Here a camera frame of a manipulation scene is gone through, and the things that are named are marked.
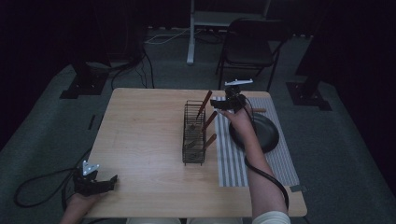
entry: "carpeted floor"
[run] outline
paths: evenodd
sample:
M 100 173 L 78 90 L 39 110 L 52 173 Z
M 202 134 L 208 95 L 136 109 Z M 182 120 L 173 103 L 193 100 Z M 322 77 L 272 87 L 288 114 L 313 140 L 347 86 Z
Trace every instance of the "carpeted floor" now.
M 180 31 L 150 31 L 150 35 Z M 153 65 L 155 88 L 215 90 L 214 75 L 221 44 L 197 41 L 195 63 L 186 64 L 188 38 L 181 36 L 160 45 L 145 46 Z M 213 36 L 201 34 L 213 41 Z M 364 145 L 358 130 L 341 103 L 334 87 L 320 83 L 318 90 L 332 111 L 316 106 L 293 105 L 286 82 L 304 82 L 294 75 L 309 45 L 309 39 L 294 37 L 282 49 L 270 93 L 285 134 L 290 155 L 304 192 L 310 223 L 396 223 L 396 202 Z M 121 73 L 117 87 L 144 88 L 151 84 L 149 62 Z M 250 78 L 241 71 L 227 73 L 226 80 Z M 254 78 L 242 91 L 263 91 L 269 70 Z M 62 214 L 60 192 L 46 203 L 20 208 L 13 202 L 16 188 L 37 175 L 73 167 L 89 149 L 97 134 L 100 118 L 111 96 L 111 73 L 101 95 L 80 95 L 60 99 L 75 72 L 67 66 L 53 78 L 22 126 L 0 152 L 0 223 L 57 223 Z M 66 173 L 31 185 L 21 192 L 20 201 L 37 203 L 53 192 Z M 307 223 L 293 218 L 292 223 Z M 110 219 L 103 223 L 123 223 Z

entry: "striped placemat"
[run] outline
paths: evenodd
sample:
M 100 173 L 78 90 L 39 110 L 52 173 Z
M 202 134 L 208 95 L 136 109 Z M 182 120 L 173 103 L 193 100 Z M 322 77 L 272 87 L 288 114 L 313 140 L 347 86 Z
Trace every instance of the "striped placemat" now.
M 225 97 L 214 97 L 215 100 L 225 100 Z M 254 108 L 265 108 L 267 112 L 262 113 L 270 119 L 279 131 L 279 143 L 276 148 L 265 154 L 276 179 L 284 186 L 295 186 L 300 180 L 295 172 L 289 149 L 282 133 L 277 118 L 274 104 L 271 98 L 248 98 Z M 219 185 L 221 187 L 247 187 L 247 167 L 244 163 L 245 153 L 231 138 L 228 127 L 229 121 L 222 115 L 215 118 L 216 144 L 219 165 Z

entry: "white sleeve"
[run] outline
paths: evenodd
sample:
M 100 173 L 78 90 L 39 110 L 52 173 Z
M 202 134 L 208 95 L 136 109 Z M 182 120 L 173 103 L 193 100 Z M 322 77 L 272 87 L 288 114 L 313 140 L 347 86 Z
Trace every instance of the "white sleeve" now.
M 254 218 L 252 224 L 290 224 L 290 218 L 283 212 L 267 212 Z

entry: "black plate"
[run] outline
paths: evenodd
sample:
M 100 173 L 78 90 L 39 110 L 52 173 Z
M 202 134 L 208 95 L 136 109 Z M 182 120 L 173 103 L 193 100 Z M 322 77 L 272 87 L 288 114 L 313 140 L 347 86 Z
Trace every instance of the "black plate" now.
M 279 131 L 275 124 L 264 115 L 254 113 L 254 123 L 256 124 L 256 134 L 264 153 L 273 150 L 279 142 Z M 245 149 L 239 133 L 230 123 L 230 135 L 237 146 Z

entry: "table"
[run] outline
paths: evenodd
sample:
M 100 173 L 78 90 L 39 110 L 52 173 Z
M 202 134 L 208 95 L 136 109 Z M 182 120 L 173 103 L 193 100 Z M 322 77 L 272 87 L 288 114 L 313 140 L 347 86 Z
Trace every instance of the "table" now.
M 266 19 L 270 5 L 271 0 L 266 0 L 262 14 L 196 11 L 195 2 L 191 0 L 190 41 L 189 52 L 187 53 L 187 64 L 194 64 L 195 25 L 228 27 L 232 21 L 239 18 Z
M 270 97 L 267 92 L 242 92 Z M 250 217 L 248 187 L 220 187 L 216 144 L 205 163 L 184 165 L 184 104 L 203 100 L 207 91 L 115 89 L 109 101 L 90 163 L 99 163 L 97 180 L 119 176 L 115 190 L 87 217 Z M 212 96 L 223 96 L 213 91 Z M 213 107 L 206 106 L 210 115 Z M 207 135 L 215 132 L 212 122 Z M 290 216 L 303 217 L 303 194 L 290 192 Z

